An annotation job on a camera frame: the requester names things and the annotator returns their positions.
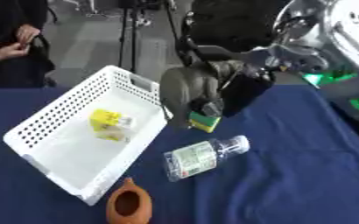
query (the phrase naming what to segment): terracotta pot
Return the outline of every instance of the terracotta pot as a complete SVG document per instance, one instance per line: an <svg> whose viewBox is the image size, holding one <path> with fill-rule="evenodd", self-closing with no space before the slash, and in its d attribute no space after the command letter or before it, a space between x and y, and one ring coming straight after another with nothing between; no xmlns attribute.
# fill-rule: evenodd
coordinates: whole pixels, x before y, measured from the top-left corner
<svg viewBox="0 0 359 224"><path fill-rule="evenodd" d="M111 195L106 213L110 224L147 224L152 216L151 197L127 178Z"/></svg>

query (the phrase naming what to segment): green sponge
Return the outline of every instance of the green sponge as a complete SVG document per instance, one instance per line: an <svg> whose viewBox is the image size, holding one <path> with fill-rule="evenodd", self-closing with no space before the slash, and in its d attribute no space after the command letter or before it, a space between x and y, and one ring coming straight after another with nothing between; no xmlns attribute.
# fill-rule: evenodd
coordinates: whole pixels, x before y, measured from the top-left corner
<svg viewBox="0 0 359 224"><path fill-rule="evenodd" d="M205 130L207 133L212 133L220 120L221 117L204 116L196 112L191 112L189 116L189 122L196 129Z"/></svg>

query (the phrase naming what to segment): blue tablecloth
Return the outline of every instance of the blue tablecloth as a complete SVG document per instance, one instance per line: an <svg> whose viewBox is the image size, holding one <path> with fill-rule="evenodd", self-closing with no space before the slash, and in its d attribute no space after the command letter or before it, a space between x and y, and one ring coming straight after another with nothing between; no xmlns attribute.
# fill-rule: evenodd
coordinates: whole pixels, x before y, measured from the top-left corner
<svg viewBox="0 0 359 224"><path fill-rule="evenodd" d="M17 156L3 134L64 90L0 90L0 223L105 223ZM243 134L248 153L168 182L162 155ZM274 87L214 134L166 127L126 172L153 199L151 223L359 224L359 136L310 87Z"/></svg>

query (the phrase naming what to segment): clear plastic bottle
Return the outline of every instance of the clear plastic bottle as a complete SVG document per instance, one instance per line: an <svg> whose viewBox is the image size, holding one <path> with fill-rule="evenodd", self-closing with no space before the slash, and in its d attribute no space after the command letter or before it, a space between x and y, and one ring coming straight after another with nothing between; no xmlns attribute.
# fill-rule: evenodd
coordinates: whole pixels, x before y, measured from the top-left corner
<svg viewBox="0 0 359 224"><path fill-rule="evenodd" d="M226 141L210 139L165 153L165 169L170 181L185 179L214 169L220 163L250 148L245 136L235 136Z"/></svg>

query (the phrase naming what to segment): white plastic basket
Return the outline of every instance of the white plastic basket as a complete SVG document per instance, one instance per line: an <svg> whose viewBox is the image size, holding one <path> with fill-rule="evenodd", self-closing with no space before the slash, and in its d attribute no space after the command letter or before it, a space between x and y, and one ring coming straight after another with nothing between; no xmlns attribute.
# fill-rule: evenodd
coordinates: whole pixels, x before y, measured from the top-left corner
<svg viewBox="0 0 359 224"><path fill-rule="evenodd" d="M96 109L135 117L130 141L97 138L88 120ZM52 182L93 206L165 125L158 83L106 66L9 131L4 141Z"/></svg>

